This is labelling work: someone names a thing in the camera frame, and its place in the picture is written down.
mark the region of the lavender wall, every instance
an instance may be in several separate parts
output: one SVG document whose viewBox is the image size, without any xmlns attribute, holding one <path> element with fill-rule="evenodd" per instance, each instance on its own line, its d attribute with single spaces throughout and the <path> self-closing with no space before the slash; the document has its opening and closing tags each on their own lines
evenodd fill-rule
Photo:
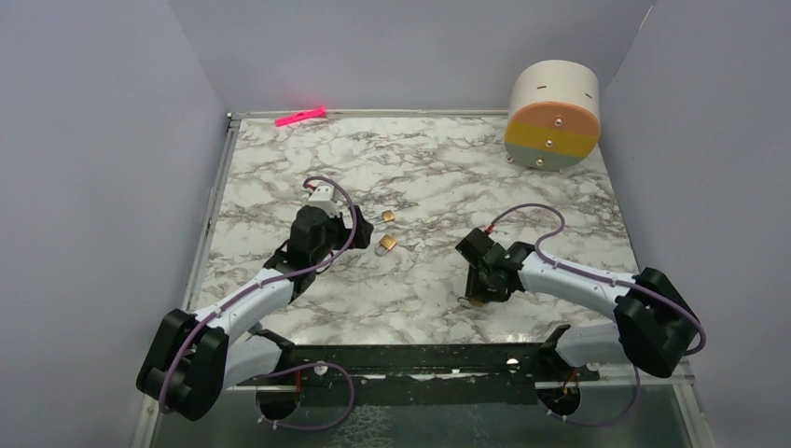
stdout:
<svg viewBox="0 0 791 448">
<path fill-rule="evenodd" d="M 226 126 L 164 0 L 0 7 L 0 445 L 128 446 Z"/>
<path fill-rule="evenodd" d="M 724 447 L 791 439 L 789 21 L 786 0 L 659 0 L 603 99 L 635 255 L 708 330 L 691 360 Z"/>
<path fill-rule="evenodd" d="M 169 0 L 234 112 L 508 107 L 528 65 L 568 59 L 602 90 L 653 0 Z"/>
</svg>

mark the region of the cylindrical container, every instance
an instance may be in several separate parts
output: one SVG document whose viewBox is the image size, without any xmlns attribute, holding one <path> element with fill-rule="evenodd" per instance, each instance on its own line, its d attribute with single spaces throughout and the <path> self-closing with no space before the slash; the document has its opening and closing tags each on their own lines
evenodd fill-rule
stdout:
<svg viewBox="0 0 791 448">
<path fill-rule="evenodd" d="M 506 151 L 514 161 L 558 171 L 599 141 L 599 80 L 585 65 L 543 61 L 527 67 L 511 93 Z"/>
</svg>

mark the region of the white marble tabletop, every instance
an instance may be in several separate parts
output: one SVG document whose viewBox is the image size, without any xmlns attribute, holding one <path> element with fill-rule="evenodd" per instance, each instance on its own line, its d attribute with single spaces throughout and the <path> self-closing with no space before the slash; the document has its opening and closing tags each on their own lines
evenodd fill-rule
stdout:
<svg viewBox="0 0 791 448">
<path fill-rule="evenodd" d="M 455 245 L 474 227 L 518 203 L 557 207 L 568 227 L 545 249 L 597 268 L 636 265 L 602 156 L 594 150 L 566 172 L 510 164 L 505 117 L 314 119 L 275 128 L 246 119 L 233 154 L 196 306 L 248 281 L 287 239 L 304 204 L 308 175 L 340 182 L 376 227 L 367 250 L 348 251 L 265 328 L 295 343 L 484 343 L 541 341 L 558 325 L 604 318 L 542 294 L 464 306 L 467 265 Z M 557 226 L 549 212 L 514 213 L 493 238 L 532 243 Z M 375 242 L 398 246 L 383 257 Z"/>
</svg>

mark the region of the gray stripe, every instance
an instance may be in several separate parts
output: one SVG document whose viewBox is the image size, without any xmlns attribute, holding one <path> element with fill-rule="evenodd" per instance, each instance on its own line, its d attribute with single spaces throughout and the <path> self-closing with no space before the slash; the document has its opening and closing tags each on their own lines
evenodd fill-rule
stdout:
<svg viewBox="0 0 791 448">
<path fill-rule="evenodd" d="M 560 171 L 563 168 L 574 166 L 584 159 L 581 157 L 558 154 L 557 152 L 545 151 L 543 149 L 536 149 L 534 147 L 522 147 L 512 143 L 506 143 L 506 151 L 508 151 L 508 155 L 513 157 L 514 161 L 520 165 L 547 171 Z M 544 161 L 541 166 L 535 164 L 539 159 Z"/>
</svg>

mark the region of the pink marker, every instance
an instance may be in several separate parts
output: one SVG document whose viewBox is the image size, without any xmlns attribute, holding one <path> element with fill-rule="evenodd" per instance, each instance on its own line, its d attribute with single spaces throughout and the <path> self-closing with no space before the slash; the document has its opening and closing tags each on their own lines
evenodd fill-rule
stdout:
<svg viewBox="0 0 791 448">
<path fill-rule="evenodd" d="M 314 110 L 306 110 L 304 112 L 298 112 L 297 114 L 283 117 L 281 119 L 276 119 L 274 121 L 274 125 L 278 128 L 281 126 L 285 126 L 286 124 L 296 123 L 298 121 L 303 121 L 304 119 L 315 119 L 318 117 L 326 117 L 326 108 L 321 106 Z"/>
</svg>

